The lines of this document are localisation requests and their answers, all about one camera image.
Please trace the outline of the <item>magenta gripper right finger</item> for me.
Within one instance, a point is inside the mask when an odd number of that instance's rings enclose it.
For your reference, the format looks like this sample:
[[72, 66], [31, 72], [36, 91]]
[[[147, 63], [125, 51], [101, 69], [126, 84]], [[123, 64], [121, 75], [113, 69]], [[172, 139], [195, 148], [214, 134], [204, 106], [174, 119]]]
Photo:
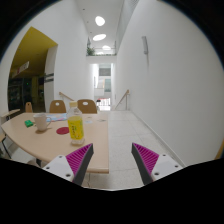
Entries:
[[168, 154], [157, 154], [137, 143], [132, 144], [131, 152], [144, 185], [148, 185], [182, 169], [182, 166]]

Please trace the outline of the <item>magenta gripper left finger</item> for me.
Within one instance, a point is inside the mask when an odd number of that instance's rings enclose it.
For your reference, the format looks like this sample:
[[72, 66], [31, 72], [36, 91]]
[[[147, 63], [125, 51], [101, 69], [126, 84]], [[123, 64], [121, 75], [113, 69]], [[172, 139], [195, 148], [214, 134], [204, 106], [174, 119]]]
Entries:
[[93, 154], [93, 145], [88, 144], [67, 156], [57, 156], [44, 170], [81, 186]]

